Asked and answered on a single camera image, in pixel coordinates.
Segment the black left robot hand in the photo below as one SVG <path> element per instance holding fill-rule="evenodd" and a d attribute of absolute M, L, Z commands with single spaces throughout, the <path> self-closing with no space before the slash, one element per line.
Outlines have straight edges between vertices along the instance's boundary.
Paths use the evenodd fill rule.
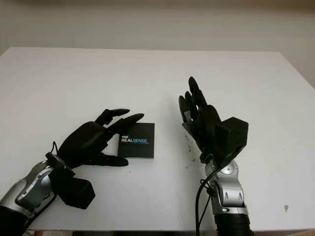
<path fill-rule="evenodd" d="M 96 120 L 88 121 L 73 131 L 61 144 L 57 156 L 70 168 L 82 165 L 128 166 L 126 158 L 105 154 L 103 150 L 114 135 L 127 131 L 144 116 L 143 113 L 137 113 L 110 124 L 114 117 L 129 112 L 129 109 L 105 109 Z"/>

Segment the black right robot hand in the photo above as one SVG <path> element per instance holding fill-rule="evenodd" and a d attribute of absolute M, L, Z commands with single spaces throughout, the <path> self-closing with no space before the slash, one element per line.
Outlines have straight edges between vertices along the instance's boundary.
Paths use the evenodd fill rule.
<path fill-rule="evenodd" d="M 221 119 L 215 107 L 208 104 L 194 77 L 189 77 L 189 89 L 179 96 L 182 126 L 201 151 L 200 161 L 206 164 L 216 154 L 215 127 Z"/>

